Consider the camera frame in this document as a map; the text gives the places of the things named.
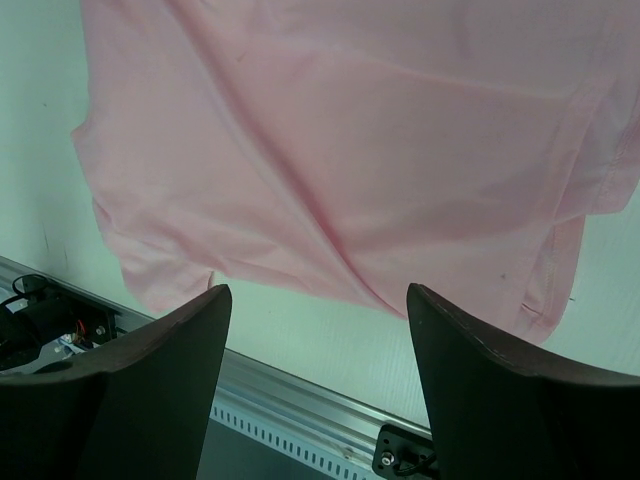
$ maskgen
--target bolt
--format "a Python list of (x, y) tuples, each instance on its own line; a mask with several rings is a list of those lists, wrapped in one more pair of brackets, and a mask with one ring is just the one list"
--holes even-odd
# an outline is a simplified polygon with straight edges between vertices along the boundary
[(386, 451), (386, 452), (382, 452), (382, 456), (380, 457), (380, 460), (385, 467), (388, 467), (389, 465), (391, 465), (393, 462), (396, 461), (396, 457), (393, 456), (393, 453)]

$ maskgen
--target table surface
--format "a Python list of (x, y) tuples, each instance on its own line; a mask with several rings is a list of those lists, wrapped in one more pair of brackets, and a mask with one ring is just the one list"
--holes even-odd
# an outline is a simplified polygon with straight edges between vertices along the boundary
[[(128, 307), (69, 133), (87, 111), (77, 0), (0, 2), (0, 255)], [(572, 300), (544, 347), (640, 375), (640, 193), (589, 218)], [(229, 280), (229, 348), (418, 423), (427, 420), (407, 322)]]

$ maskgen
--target black bracket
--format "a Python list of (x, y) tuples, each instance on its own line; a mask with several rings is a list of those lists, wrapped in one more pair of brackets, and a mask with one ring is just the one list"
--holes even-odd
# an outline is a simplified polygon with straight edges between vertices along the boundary
[(376, 474), (389, 480), (440, 479), (433, 442), (394, 425), (380, 429), (372, 467)]

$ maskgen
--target pink cloth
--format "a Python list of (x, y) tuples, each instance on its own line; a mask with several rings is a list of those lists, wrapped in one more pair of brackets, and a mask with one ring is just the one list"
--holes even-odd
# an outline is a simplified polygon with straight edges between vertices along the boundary
[(637, 0), (84, 0), (74, 140), (161, 310), (212, 271), (528, 340), (640, 175)]

